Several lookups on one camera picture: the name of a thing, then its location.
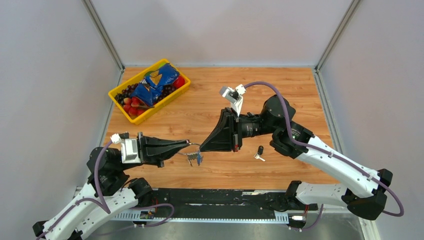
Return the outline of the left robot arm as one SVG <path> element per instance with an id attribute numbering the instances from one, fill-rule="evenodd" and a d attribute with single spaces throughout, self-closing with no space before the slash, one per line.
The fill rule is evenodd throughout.
<path id="1" fill-rule="evenodd" d="M 189 147 L 188 139 L 167 140 L 143 135 L 131 138 L 129 133 L 115 133 L 103 147 L 90 153 L 87 167 L 90 176 L 76 196 L 50 220 L 36 222 L 32 229 L 38 240 L 84 240 L 101 225 L 122 211 L 146 211 L 152 219 L 157 209 L 166 207 L 170 219 L 175 208 L 153 197 L 153 188 L 144 178 L 130 179 L 125 170 L 151 165 L 164 167 L 164 162 Z"/>

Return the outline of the large metal keyring with keys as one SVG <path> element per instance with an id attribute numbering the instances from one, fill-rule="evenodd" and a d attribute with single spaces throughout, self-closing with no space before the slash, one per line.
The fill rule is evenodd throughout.
<path id="1" fill-rule="evenodd" d="M 200 151 L 201 144 L 199 144 L 199 143 L 193 143 L 192 142 L 192 143 L 190 143 L 190 145 L 191 146 L 197 146 L 197 150 L 196 151 L 193 151 L 193 152 L 187 152 L 187 153 L 178 152 L 177 154 L 186 156 L 188 163 L 190 164 L 191 167 L 193 167 L 194 163 L 197 164 L 197 161 L 196 161 L 196 154 L 197 154 L 197 152 L 200 152 L 201 153 L 201 151 Z"/>

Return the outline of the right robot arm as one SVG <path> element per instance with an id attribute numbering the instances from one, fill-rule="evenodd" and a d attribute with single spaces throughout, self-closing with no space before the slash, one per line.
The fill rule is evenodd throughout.
<path id="1" fill-rule="evenodd" d="M 237 152 L 244 138 L 272 136 L 270 146 L 282 156 L 319 168 L 338 180 L 337 184 L 311 184 L 293 180 L 285 201 L 292 209 L 301 205 L 326 204 L 347 208 L 354 215 L 375 220 L 387 202 L 386 187 L 392 173 L 373 170 L 336 158 L 336 151 L 302 125 L 291 121 L 286 126 L 284 109 L 292 118 L 295 109 L 276 95 L 267 99 L 259 114 L 237 114 L 232 108 L 221 110 L 217 125 L 200 146 L 201 152 Z"/>

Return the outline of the key with blue tag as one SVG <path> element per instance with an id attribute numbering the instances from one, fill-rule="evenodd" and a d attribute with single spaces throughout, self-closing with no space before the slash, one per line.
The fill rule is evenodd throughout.
<path id="1" fill-rule="evenodd" d="M 200 166 L 200 165 L 201 165 L 201 163 L 202 163 L 202 161 L 203 161 L 203 156 L 202 156 L 202 154 L 201 154 L 200 152 L 197 152 L 197 153 L 196 153 L 196 162 L 197 162 L 197 165 L 198 165 L 198 166 Z"/>

